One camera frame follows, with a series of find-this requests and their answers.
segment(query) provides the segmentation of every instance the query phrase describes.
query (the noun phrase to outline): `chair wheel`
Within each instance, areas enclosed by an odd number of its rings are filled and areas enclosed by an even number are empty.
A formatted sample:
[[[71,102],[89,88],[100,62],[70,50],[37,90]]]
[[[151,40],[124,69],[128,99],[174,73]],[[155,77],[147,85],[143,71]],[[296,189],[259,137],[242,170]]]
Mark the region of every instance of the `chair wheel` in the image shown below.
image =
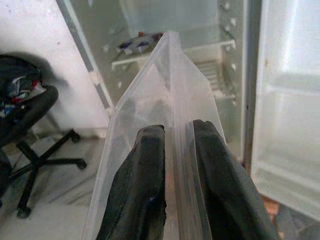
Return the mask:
[[[83,170],[87,167],[87,163],[84,160],[80,160],[76,163],[78,169]]]
[[[19,219],[26,219],[27,217],[29,217],[31,213],[31,209],[28,208],[28,207],[19,207],[18,208],[18,213],[16,214],[16,216],[19,218]]]
[[[76,132],[71,137],[71,140],[72,140],[73,143],[79,142],[80,139],[81,139],[80,135],[78,133],[76,133]]]

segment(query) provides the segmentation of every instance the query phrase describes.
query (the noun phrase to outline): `black office chair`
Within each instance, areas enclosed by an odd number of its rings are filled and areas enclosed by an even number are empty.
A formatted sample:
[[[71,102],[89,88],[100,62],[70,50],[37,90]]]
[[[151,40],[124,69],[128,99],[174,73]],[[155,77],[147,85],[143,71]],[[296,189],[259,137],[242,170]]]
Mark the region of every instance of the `black office chair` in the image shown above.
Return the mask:
[[[39,168],[45,165],[75,164],[79,169],[83,170],[87,166],[82,158],[48,159],[68,139],[71,139],[74,143],[80,140],[79,134],[74,130],[69,131],[41,156],[38,156],[27,143],[23,141],[23,137],[27,134],[28,129],[39,121],[58,99],[58,91],[55,87],[49,85],[44,87],[46,88],[45,92],[29,100],[18,103],[3,120],[0,120],[0,151],[3,146],[11,142],[17,142],[17,148],[31,161],[30,164],[8,174],[8,172],[11,171],[11,167],[9,166],[4,153],[0,152],[0,175],[1,178],[4,178],[1,180],[2,183],[0,184],[0,197],[1,192],[4,192],[10,182],[21,175],[30,172],[17,207],[17,216],[19,218],[27,218],[31,213],[31,209],[27,207],[27,203]]]

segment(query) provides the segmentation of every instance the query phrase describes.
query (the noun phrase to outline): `white wall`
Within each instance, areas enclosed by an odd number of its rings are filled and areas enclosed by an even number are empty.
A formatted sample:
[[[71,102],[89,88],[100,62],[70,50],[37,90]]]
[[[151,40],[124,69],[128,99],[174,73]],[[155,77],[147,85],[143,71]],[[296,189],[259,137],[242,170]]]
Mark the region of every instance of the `white wall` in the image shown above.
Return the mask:
[[[0,0],[0,53],[43,68],[57,103],[36,132],[106,128],[109,118],[55,0]]]

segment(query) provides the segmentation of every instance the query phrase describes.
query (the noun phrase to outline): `chair leg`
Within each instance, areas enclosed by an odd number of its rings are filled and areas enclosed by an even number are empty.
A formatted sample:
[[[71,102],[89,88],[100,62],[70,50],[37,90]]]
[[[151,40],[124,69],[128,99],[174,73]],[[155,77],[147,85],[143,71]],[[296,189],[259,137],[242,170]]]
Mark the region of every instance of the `chair leg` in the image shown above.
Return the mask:
[[[16,180],[18,177],[22,176],[23,174],[26,174],[27,172],[31,171],[33,169],[33,165],[29,163],[27,166],[24,166],[20,168],[19,170],[13,172],[9,176],[9,181],[12,182]]]
[[[83,170],[87,167],[87,163],[82,158],[59,158],[59,159],[50,159],[45,160],[44,165],[67,165],[67,164],[76,164],[76,166]]]
[[[39,163],[40,159],[35,151],[29,147],[28,144],[26,144],[25,141],[20,141],[16,144],[16,147],[33,163],[37,164]]]
[[[52,147],[50,147],[44,154],[40,156],[41,159],[48,159],[55,151],[57,151],[63,144],[69,139],[73,142],[78,142],[80,140],[80,135],[74,130],[70,130],[66,135],[64,135],[59,141],[57,141]]]
[[[27,207],[27,203],[28,200],[30,198],[30,194],[32,191],[32,188],[35,184],[35,180],[38,174],[38,168],[35,168],[31,171],[28,180],[25,184],[22,196],[20,198],[19,204],[18,204],[18,213],[17,213],[17,217],[20,219],[25,219],[27,217],[29,217],[30,213],[31,213],[31,209]]]

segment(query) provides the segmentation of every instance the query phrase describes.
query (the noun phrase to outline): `refrigerator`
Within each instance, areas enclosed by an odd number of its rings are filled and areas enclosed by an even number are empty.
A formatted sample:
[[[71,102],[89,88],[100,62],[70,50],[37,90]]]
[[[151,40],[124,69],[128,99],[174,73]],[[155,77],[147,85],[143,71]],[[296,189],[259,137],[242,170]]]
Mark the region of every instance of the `refrigerator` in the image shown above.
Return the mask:
[[[116,48],[138,32],[179,32],[258,191],[320,220],[319,1],[57,3],[109,115],[150,55]]]

